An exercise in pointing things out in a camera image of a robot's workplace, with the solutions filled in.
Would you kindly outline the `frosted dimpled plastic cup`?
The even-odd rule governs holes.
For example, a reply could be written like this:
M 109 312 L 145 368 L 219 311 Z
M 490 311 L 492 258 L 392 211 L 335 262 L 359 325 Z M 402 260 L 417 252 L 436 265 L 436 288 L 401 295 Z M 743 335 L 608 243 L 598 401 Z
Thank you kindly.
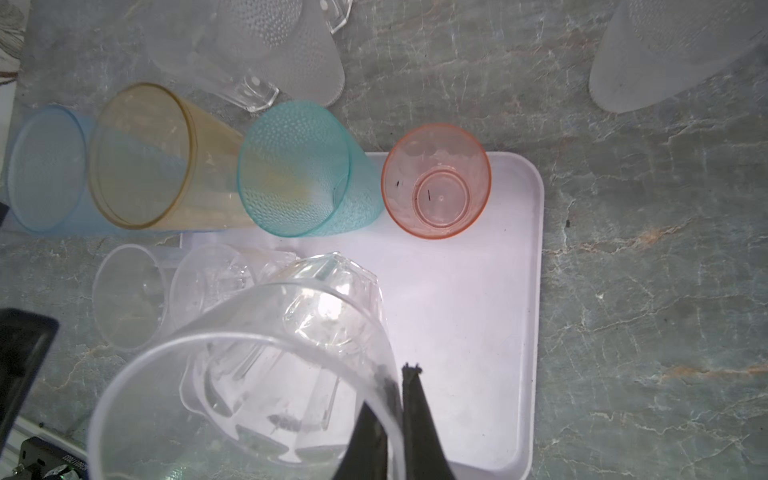
M 319 1 L 221 1 L 217 40 L 248 73 L 297 100 L 329 106 L 345 85 Z

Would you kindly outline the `pink plastic cup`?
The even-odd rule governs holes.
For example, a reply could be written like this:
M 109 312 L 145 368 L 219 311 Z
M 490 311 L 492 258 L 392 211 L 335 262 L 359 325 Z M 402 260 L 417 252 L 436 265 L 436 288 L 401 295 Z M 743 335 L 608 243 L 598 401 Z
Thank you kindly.
M 489 157 L 466 130 L 447 123 L 420 126 L 388 153 L 381 193 L 392 220 L 416 237 L 439 240 L 468 229 L 489 200 Z

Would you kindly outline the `yellow plastic cup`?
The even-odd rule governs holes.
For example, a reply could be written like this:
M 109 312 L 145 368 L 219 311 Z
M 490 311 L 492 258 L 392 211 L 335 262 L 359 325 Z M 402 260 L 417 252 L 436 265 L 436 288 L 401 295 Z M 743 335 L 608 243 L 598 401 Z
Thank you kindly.
M 137 83 L 102 109 L 89 145 L 99 212 L 127 230 L 252 225 L 237 187 L 243 136 L 171 90 Z

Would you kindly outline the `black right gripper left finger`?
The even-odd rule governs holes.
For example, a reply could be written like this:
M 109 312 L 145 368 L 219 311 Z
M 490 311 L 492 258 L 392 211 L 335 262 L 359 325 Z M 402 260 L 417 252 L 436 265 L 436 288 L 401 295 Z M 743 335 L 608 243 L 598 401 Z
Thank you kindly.
M 385 480 L 388 476 L 388 438 L 375 413 L 364 403 L 350 443 L 333 480 Z

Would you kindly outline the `clear faceted tumbler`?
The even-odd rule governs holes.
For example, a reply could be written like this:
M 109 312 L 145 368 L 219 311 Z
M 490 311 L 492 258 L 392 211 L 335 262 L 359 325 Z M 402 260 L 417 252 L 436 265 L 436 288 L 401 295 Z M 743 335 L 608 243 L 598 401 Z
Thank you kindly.
M 181 261 L 169 294 L 172 328 L 180 329 L 216 305 L 265 282 L 297 260 L 293 252 L 207 244 Z
M 188 252 L 124 244 L 101 263 L 92 287 L 96 326 L 122 352 L 137 352 L 179 329 L 170 307 L 174 274 Z
M 87 437 L 93 479 L 330 479 L 362 460 L 405 477 L 397 364 L 378 278 L 337 252 L 298 260 L 132 360 Z

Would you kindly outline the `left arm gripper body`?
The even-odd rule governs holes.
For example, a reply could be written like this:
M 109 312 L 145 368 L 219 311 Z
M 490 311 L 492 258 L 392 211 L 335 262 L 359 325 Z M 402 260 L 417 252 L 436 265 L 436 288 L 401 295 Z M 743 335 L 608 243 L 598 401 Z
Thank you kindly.
M 1 309 L 1 449 L 58 330 L 51 317 Z

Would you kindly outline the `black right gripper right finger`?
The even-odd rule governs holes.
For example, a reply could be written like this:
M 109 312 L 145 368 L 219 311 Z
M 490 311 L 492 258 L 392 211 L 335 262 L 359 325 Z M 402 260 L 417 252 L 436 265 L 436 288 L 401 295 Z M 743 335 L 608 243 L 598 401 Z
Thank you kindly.
M 405 364 L 402 368 L 406 478 L 454 480 L 422 387 L 421 373 L 418 365 Z

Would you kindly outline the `teal dimpled plastic cup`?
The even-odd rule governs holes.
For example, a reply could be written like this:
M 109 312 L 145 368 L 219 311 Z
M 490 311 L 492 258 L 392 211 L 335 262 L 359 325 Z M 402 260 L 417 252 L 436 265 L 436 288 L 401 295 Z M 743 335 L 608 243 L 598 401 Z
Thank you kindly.
M 380 168 L 325 107 L 287 101 L 261 115 L 238 155 L 245 211 L 279 237 L 364 228 L 384 210 Z

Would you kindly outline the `blue plastic cup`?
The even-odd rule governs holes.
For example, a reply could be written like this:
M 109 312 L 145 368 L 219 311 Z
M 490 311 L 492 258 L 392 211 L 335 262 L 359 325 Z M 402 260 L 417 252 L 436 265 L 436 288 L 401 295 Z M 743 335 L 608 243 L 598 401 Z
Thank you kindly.
M 88 183 L 95 121 L 59 105 L 28 113 L 11 143 L 11 212 L 36 236 L 106 236 L 121 230 L 96 207 Z

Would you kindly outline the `clear tall glass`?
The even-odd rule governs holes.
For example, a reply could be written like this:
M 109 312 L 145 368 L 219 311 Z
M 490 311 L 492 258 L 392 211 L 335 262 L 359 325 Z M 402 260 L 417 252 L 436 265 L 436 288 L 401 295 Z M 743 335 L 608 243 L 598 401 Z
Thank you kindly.
M 153 1 L 143 18 L 151 60 L 175 79 L 248 112 L 271 107 L 279 89 L 258 78 L 227 38 L 224 1 Z

